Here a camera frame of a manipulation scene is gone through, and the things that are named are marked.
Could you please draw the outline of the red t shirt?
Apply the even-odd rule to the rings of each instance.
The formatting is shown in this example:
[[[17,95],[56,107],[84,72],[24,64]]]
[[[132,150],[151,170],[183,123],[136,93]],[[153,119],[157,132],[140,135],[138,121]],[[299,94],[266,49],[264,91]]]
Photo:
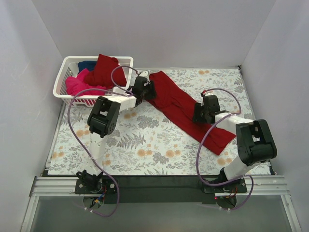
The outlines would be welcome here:
[[[207,123],[192,121],[196,101],[181,90],[164,72],[159,71],[149,76],[154,82],[157,97],[148,102],[161,111],[172,123],[201,142],[211,127]],[[214,128],[207,136],[203,145],[216,155],[220,155],[235,135],[219,128]]]

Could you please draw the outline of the aluminium frame rail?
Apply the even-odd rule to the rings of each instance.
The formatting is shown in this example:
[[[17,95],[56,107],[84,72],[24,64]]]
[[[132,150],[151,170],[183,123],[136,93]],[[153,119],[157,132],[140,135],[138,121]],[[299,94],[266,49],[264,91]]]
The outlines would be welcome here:
[[[247,193],[215,204],[121,203],[87,210],[93,197],[75,194],[76,177],[37,177],[24,232],[299,232],[285,179],[245,178]]]

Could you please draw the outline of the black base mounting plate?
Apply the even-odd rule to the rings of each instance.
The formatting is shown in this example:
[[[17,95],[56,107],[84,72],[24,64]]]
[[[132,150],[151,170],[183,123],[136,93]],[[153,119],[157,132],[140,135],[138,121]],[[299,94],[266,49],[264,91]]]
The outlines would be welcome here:
[[[222,187],[203,184],[196,175],[115,175],[114,182],[107,176],[77,179],[75,194],[98,197],[105,195],[106,204],[121,203],[202,203],[215,204],[216,194],[247,193],[243,179]]]

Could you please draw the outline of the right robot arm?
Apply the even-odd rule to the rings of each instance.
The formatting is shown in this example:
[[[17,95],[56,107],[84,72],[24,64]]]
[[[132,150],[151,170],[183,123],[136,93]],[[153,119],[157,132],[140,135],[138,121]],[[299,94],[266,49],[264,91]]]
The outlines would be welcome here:
[[[222,111],[216,95],[203,93],[201,96],[203,102],[195,105],[194,120],[211,124],[197,150],[196,170],[204,185],[229,185],[242,179],[255,166],[277,156],[277,148],[266,120],[245,119],[229,111]],[[216,127],[236,136],[238,155],[220,171],[215,180],[209,182],[199,172],[199,157],[203,143]]]

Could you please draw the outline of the dark red shirt in basket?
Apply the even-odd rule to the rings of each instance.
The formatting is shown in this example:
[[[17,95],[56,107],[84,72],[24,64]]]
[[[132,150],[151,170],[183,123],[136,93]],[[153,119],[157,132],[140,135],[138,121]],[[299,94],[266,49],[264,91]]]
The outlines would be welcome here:
[[[90,71],[84,81],[90,86],[113,88],[115,85],[111,80],[111,73],[116,67],[119,67],[117,58],[99,54],[94,70]],[[113,73],[113,80],[121,87],[126,85],[127,81],[122,68],[118,68]]]

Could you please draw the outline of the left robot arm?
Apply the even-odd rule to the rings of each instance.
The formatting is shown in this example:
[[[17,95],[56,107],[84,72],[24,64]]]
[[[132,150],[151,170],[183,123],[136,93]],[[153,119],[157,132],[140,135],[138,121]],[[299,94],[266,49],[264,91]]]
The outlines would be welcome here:
[[[156,97],[154,83],[150,81],[147,71],[141,72],[136,77],[134,85],[128,90],[133,93],[132,96],[99,96],[88,117],[91,157],[84,170],[77,173],[77,177],[82,185],[92,193],[99,193],[103,187],[106,187],[102,181],[103,153],[108,136],[116,127],[119,113],[137,107],[143,100]]]

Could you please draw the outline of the blue shirt in basket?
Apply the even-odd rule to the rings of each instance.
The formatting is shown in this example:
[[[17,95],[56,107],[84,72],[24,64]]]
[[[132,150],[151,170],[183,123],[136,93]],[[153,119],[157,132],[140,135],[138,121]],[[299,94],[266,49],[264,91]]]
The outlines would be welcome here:
[[[96,64],[97,61],[91,61],[91,60],[81,61],[78,63],[79,72],[81,72],[84,69],[87,69],[88,71],[93,71]]]

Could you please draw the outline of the floral patterned table mat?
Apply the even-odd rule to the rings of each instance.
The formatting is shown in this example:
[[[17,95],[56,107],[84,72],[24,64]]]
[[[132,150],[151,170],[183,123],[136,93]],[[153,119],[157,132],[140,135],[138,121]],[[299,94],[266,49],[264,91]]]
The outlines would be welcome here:
[[[249,99],[238,69],[174,69],[165,74],[183,91],[200,101],[201,91],[215,94],[223,110],[240,112],[253,119]],[[49,175],[74,175],[89,159],[84,147],[90,145],[87,119],[89,107],[65,109],[46,168]],[[111,175],[218,174],[237,155],[231,141],[220,155],[206,148],[174,125],[148,102],[120,113],[114,132],[108,137],[102,166]]]

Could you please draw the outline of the pink shirt in basket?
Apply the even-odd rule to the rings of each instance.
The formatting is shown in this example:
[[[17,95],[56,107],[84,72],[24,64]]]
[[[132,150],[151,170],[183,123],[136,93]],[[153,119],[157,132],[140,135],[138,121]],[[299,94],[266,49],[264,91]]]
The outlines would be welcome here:
[[[90,71],[87,68],[85,68],[77,75],[77,77],[69,76],[65,80],[66,92],[69,95],[75,96],[80,91],[87,89],[87,91],[84,91],[81,94],[81,96],[82,95],[104,95],[105,92],[103,90],[107,90],[106,87],[90,86],[84,81],[85,77],[89,73]]]

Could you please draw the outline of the white plastic laundry basket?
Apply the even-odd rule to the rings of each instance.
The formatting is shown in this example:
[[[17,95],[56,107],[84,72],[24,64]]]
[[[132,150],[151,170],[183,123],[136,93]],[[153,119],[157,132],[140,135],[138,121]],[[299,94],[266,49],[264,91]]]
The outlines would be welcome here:
[[[123,93],[119,86],[127,89],[130,85],[133,67],[132,57],[98,56],[68,56],[64,58],[56,77],[53,95],[66,104],[70,103],[74,95],[86,90],[73,104],[93,106],[99,95],[110,93],[90,88]]]

